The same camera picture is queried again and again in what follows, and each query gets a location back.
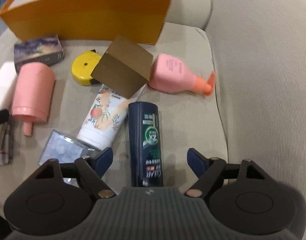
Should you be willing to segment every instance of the pink bottle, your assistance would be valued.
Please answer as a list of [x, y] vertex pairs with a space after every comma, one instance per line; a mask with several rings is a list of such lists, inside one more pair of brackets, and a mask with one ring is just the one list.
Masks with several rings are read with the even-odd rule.
[[159, 54], [154, 62], [149, 86], [167, 93], [189, 90], [195, 93], [211, 95], [214, 90], [215, 72], [208, 81], [194, 75], [178, 58]]
[[47, 122], [54, 82], [54, 72], [43, 63], [33, 62], [21, 67], [14, 93], [12, 115], [24, 121], [24, 135], [32, 135], [33, 122]]

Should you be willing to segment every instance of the orange gift box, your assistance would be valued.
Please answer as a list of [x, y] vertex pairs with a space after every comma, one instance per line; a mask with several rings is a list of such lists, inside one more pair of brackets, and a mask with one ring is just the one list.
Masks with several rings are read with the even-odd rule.
[[22, 41], [113, 40], [117, 35], [155, 44], [171, 0], [8, 0], [0, 17]]

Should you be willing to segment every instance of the round black disc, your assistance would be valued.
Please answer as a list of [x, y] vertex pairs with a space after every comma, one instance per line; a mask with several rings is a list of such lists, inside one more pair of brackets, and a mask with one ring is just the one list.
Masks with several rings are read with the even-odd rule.
[[39, 179], [20, 186], [9, 196], [4, 214], [14, 230], [45, 236], [73, 228], [91, 209], [91, 199], [83, 190], [64, 182]]
[[217, 190], [210, 211], [227, 227], [250, 235], [268, 235], [287, 228], [295, 215], [293, 200], [279, 186], [252, 179]]

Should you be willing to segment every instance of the dark blue bottle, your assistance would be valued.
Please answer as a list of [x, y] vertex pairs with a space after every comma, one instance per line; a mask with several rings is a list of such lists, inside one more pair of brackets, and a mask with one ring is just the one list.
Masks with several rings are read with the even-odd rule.
[[158, 108], [129, 104], [131, 180], [133, 187], [163, 187]]

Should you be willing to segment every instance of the pink cylindrical container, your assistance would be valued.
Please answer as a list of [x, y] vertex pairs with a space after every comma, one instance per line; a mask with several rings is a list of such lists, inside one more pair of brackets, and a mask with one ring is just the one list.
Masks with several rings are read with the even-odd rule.
[[54, 72], [43, 63], [27, 63], [21, 67], [14, 93], [12, 115], [24, 122], [24, 135], [32, 135], [34, 122], [47, 122], [54, 82]]

